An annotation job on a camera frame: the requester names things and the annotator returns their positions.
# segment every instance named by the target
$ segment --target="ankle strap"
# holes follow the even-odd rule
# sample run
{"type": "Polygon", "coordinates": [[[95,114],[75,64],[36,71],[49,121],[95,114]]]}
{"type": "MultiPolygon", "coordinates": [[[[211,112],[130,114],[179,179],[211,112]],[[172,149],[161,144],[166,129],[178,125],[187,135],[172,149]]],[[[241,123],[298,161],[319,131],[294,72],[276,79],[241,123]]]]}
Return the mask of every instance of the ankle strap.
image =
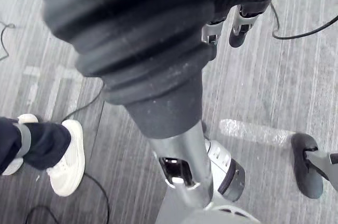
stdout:
{"type": "Polygon", "coordinates": [[[23,157],[25,154],[28,153],[28,151],[31,148],[32,135],[28,127],[25,126],[24,124],[13,123],[13,125],[16,126],[21,133],[21,148],[19,152],[16,154],[16,158],[23,157]]]}

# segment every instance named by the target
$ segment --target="white shoe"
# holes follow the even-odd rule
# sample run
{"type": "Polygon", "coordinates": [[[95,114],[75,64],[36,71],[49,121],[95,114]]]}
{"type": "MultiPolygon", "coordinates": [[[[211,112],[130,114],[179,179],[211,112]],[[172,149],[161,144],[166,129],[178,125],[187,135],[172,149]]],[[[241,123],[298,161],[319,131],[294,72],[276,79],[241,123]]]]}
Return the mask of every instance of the white shoe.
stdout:
{"type": "MultiPolygon", "coordinates": [[[[38,123],[37,117],[33,114],[22,114],[18,116],[18,123],[19,124],[27,124],[27,123],[38,123]]],[[[13,175],[16,171],[18,171],[23,164],[23,158],[15,158],[12,162],[8,165],[2,175],[13,175]]]]}
{"type": "Polygon", "coordinates": [[[61,160],[47,169],[54,192],[61,196],[71,195],[79,186],[85,172],[83,131],[76,120],[66,120],[62,125],[69,131],[71,142],[61,160]]]}

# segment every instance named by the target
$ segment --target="shoelace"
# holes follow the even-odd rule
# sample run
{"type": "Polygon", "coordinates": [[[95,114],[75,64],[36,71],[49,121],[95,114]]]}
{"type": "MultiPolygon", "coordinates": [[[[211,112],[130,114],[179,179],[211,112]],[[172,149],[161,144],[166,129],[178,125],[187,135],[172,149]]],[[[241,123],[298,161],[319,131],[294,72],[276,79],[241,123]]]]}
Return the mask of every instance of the shoelace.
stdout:
{"type": "Polygon", "coordinates": [[[63,172],[67,169],[67,162],[65,161],[65,158],[62,157],[61,160],[54,166],[47,169],[47,174],[49,176],[54,176],[60,172],[63,172]]]}

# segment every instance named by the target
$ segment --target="pant leg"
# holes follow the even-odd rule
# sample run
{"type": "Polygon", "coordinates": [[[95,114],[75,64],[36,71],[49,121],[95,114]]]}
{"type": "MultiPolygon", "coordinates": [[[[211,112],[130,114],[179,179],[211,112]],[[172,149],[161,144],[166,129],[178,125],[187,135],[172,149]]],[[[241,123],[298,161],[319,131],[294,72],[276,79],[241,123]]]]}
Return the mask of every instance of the pant leg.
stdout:
{"type": "Polygon", "coordinates": [[[38,170],[55,166],[66,152],[71,136],[60,124],[31,123],[25,124],[32,136],[29,152],[23,157],[24,162],[38,170]]]}
{"type": "Polygon", "coordinates": [[[0,117],[0,174],[2,174],[21,148],[21,133],[13,121],[0,117]]]}
{"type": "MultiPolygon", "coordinates": [[[[21,148],[20,130],[16,120],[0,118],[0,174],[2,174],[21,148]]],[[[71,136],[68,130],[54,123],[25,124],[31,133],[31,148],[24,162],[38,170],[55,166],[66,152],[71,136]]]]}

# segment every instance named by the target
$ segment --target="black cable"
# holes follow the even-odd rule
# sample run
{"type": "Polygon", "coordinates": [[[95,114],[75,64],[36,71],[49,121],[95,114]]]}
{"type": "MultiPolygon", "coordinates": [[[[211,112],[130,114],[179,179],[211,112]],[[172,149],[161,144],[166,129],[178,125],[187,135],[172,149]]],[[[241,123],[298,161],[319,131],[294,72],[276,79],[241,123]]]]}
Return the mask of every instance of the black cable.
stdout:
{"type": "Polygon", "coordinates": [[[65,120],[67,120],[67,119],[69,119],[71,116],[73,116],[74,114],[80,112],[81,110],[84,110],[84,109],[88,108],[90,105],[92,105],[94,102],[96,102],[97,99],[100,97],[100,95],[101,95],[101,93],[102,93],[102,91],[104,89],[104,86],[105,86],[105,84],[102,84],[102,87],[101,87],[100,91],[98,92],[98,94],[94,97],[94,99],[91,102],[87,103],[86,105],[82,106],[81,108],[78,108],[78,109],[74,110],[73,112],[71,112],[70,114],[66,115],[63,118],[62,122],[65,121],[65,120]]]}
{"type": "Polygon", "coordinates": [[[276,12],[276,9],[274,7],[274,5],[272,3],[270,3],[270,6],[271,6],[271,9],[273,10],[273,13],[276,17],[276,21],[277,21],[277,28],[275,30],[273,30],[273,37],[275,39],[279,39],[279,40],[291,40],[291,39],[297,39],[297,38],[303,38],[305,36],[309,36],[309,35],[313,35],[329,26],[331,26],[333,23],[335,23],[336,21],[338,21],[338,15],[333,18],[332,20],[330,20],[329,22],[325,23],[323,26],[315,29],[315,30],[312,30],[312,31],[309,31],[309,32],[306,32],[304,34],[299,34],[299,35],[292,35],[292,36],[277,36],[276,35],[276,32],[279,31],[279,28],[280,28],[280,24],[279,24],[279,18],[278,18],[278,14],[276,12]]]}
{"type": "Polygon", "coordinates": [[[15,25],[13,23],[10,23],[10,24],[6,24],[4,22],[1,22],[0,23],[2,25],[4,25],[4,28],[1,30],[1,34],[0,34],[0,42],[1,42],[1,46],[2,48],[4,49],[6,55],[4,55],[3,57],[0,58],[0,61],[4,60],[4,59],[7,59],[10,54],[9,52],[7,51],[6,47],[5,47],[5,44],[4,44],[4,33],[6,31],[6,29],[14,29],[15,28],[15,25]]]}
{"type": "MultiPolygon", "coordinates": [[[[109,219],[110,219],[110,206],[109,206],[109,198],[107,195],[106,190],[103,188],[103,186],[95,179],[93,178],[91,175],[89,175],[88,173],[84,173],[83,176],[88,177],[90,180],[92,180],[101,190],[102,194],[105,196],[106,199],[106,207],[107,207],[107,221],[106,224],[109,223],[109,219]]],[[[33,207],[29,213],[27,214],[26,220],[25,220],[25,224],[28,224],[28,220],[31,217],[31,215],[38,209],[43,209],[45,211],[47,211],[49,213],[49,215],[53,218],[54,222],[56,224],[60,224],[57,220],[57,218],[55,217],[55,215],[53,214],[53,212],[51,211],[51,209],[48,206],[44,206],[44,205],[38,205],[36,207],[33,207]]]]}
{"type": "Polygon", "coordinates": [[[27,217],[26,217],[26,220],[25,220],[25,224],[28,224],[28,220],[29,220],[30,216],[33,214],[33,212],[35,212],[35,211],[38,210],[38,209],[43,209],[43,210],[47,211],[47,212],[50,214],[50,216],[52,216],[54,222],[55,222],[56,224],[60,224],[60,223],[58,222],[57,218],[55,217],[55,215],[53,214],[53,212],[51,211],[51,209],[50,209],[48,206],[44,206],[44,205],[38,205],[38,206],[36,206],[36,207],[33,207],[33,208],[30,210],[30,212],[27,214],[27,217]]]}
{"type": "MultiPolygon", "coordinates": [[[[90,105],[92,105],[95,101],[98,100],[99,96],[101,95],[102,93],[102,90],[104,88],[104,84],[102,85],[100,91],[98,92],[98,94],[94,97],[94,99],[92,101],[90,101],[89,103],[87,103],[86,105],[84,105],[83,107],[81,108],[78,108],[76,110],[74,110],[72,113],[68,114],[65,116],[65,118],[62,120],[62,121],[65,121],[67,119],[69,119],[72,115],[76,114],[77,112],[81,111],[81,110],[84,110],[86,108],[88,108],[90,105]]],[[[108,195],[107,195],[107,192],[106,190],[104,189],[104,187],[95,179],[93,178],[91,175],[89,175],[88,173],[84,173],[83,176],[86,176],[88,177],[90,180],[92,180],[97,186],[98,188],[101,190],[102,194],[104,195],[105,197],[105,201],[106,201],[106,207],[107,207],[107,221],[106,221],[106,224],[109,224],[109,220],[110,220],[110,204],[109,204],[109,198],[108,198],[108,195]]],[[[28,224],[28,220],[29,218],[31,217],[31,215],[38,209],[43,209],[45,211],[47,211],[50,216],[53,218],[54,222],[56,224],[60,224],[58,222],[58,220],[56,219],[55,215],[53,214],[53,212],[51,211],[51,209],[48,207],[48,206],[44,206],[44,205],[38,205],[36,207],[33,207],[29,213],[27,214],[26,216],[26,220],[25,220],[25,224],[28,224]]]]}
{"type": "Polygon", "coordinates": [[[107,195],[107,192],[106,190],[103,188],[103,186],[95,179],[93,178],[91,175],[89,175],[88,173],[85,173],[84,174],[86,177],[88,177],[89,179],[91,179],[99,188],[100,190],[102,191],[103,195],[105,196],[105,199],[106,199],[106,207],[107,207],[107,221],[106,221],[106,224],[109,224],[109,219],[110,219],[110,204],[109,204],[109,198],[108,198],[108,195],[107,195]]]}

